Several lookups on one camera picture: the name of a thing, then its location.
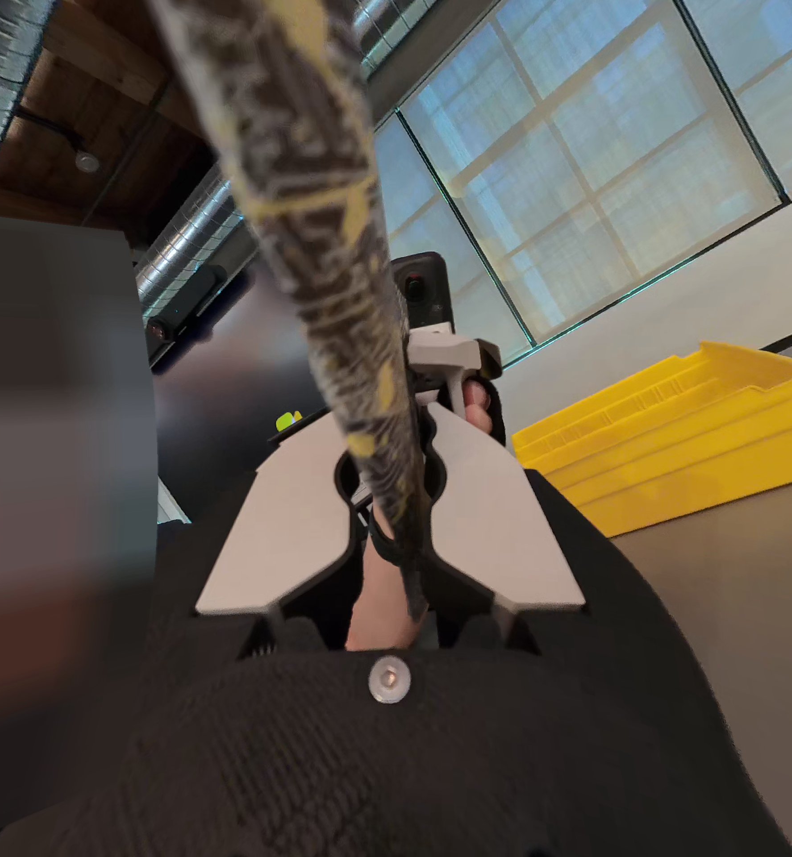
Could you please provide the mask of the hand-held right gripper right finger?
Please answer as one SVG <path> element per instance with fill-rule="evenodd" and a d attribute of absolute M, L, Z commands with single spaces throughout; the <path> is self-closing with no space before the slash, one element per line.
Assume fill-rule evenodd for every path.
<path fill-rule="evenodd" d="M 490 616 L 505 632 L 524 613 L 581 610 L 583 591 L 516 459 L 441 404 L 425 407 L 422 422 L 431 609 L 458 629 Z"/>

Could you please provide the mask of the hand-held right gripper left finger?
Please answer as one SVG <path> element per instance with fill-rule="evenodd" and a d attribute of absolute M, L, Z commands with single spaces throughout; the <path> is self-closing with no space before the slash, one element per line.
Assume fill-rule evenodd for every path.
<path fill-rule="evenodd" d="M 346 637 L 363 580 L 359 487 L 333 415 L 319 412 L 276 438 L 196 602 L 202 617 L 311 619 Z"/>

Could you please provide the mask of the patterned black origami paper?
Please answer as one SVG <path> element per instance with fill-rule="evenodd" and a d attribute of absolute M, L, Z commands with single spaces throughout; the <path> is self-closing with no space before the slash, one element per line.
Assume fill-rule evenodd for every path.
<path fill-rule="evenodd" d="M 316 385 L 422 590 L 423 487 L 352 2 L 149 2 L 245 224 L 304 327 Z"/>

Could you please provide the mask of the person's left hand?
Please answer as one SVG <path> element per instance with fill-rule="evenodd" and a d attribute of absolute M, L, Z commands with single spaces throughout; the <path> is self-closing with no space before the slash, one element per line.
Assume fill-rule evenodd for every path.
<path fill-rule="evenodd" d="M 466 421 L 499 444 L 507 444 L 500 395 L 486 379 L 463 383 Z M 363 553 L 363 583 L 352 609 L 345 649 L 348 651 L 407 649 L 423 621 L 412 620 L 400 569 L 380 557 L 372 541 Z"/>

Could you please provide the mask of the yellow plastic bin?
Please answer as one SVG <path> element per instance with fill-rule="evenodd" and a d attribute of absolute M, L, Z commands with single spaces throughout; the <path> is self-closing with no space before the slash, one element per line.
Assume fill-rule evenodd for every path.
<path fill-rule="evenodd" d="M 703 342 L 512 437 L 522 466 L 584 479 L 680 445 L 792 398 L 792 358 Z"/>
<path fill-rule="evenodd" d="M 789 483 L 792 432 L 585 503 L 561 493 L 602 534 L 616 537 Z"/>
<path fill-rule="evenodd" d="M 792 393 L 768 402 L 747 389 L 629 434 L 633 423 L 627 419 L 548 453 L 522 453 L 519 462 L 585 503 L 792 432 Z"/>

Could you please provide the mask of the large grid window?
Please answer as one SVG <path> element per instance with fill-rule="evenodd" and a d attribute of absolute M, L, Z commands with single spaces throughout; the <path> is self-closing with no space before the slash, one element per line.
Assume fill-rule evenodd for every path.
<path fill-rule="evenodd" d="M 792 203 L 792 1 L 436 2 L 369 82 L 392 258 L 505 363 Z"/>

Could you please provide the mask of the grey partition panel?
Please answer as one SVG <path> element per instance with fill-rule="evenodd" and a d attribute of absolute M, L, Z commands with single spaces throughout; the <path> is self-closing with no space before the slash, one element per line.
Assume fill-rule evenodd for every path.
<path fill-rule="evenodd" d="M 128 236 L 105 227 L 0 217 L 0 309 L 42 301 L 74 316 L 116 306 L 144 316 Z"/>

